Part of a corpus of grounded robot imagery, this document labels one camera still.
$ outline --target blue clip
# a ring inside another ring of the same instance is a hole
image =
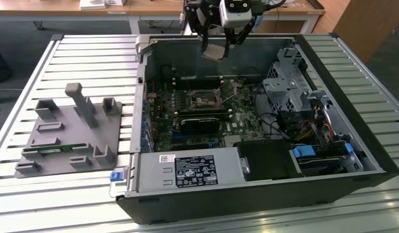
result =
[[[293,149],[294,157],[307,157],[307,156],[315,156],[315,152],[313,149],[313,146],[297,146]]]
[[[122,171],[112,171],[110,182],[122,181]]]
[[[297,148],[293,149],[293,154],[295,158],[301,157],[301,153]]]
[[[350,143],[346,143],[345,147],[346,147],[346,150],[347,150],[349,154],[354,153],[354,149],[353,149],[353,146],[351,146]]]

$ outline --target aluminum slotted table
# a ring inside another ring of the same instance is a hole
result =
[[[339,38],[305,35],[399,166],[399,103]],[[0,131],[0,232],[381,232],[399,230],[399,176],[333,204],[138,225],[114,203],[125,186],[110,188],[109,171],[13,178],[35,125],[37,100],[73,104],[67,83],[80,82],[92,102],[124,103],[117,166],[129,162],[137,73],[134,35],[65,35],[51,41]],[[321,89],[321,83],[313,77]]]

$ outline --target power supply label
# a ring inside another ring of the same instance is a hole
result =
[[[174,158],[174,168],[178,188],[218,184],[213,155]]]

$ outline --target yellow wire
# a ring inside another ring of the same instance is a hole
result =
[[[298,139],[295,139],[295,141],[302,140],[302,139],[303,139],[305,137],[307,137],[311,133],[313,133],[313,129],[311,129],[309,132],[306,132]]]
[[[327,127],[327,129],[329,129],[329,136],[330,136],[330,139],[333,140],[333,131],[331,131],[331,127],[330,127],[330,125],[329,124],[323,124],[326,127]]]

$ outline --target desk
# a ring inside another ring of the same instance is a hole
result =
[[[0,21],[92,21],[126,20],[133,34],[140,34],[141,20],[180,20],[182,0],[128,0],[124,6],[80,11],[80,0],[0,0]],[[310,33],[319,15],[306,0],[297,0],[298,6],[266,12],[265,20],[305,21],[301,32]]]

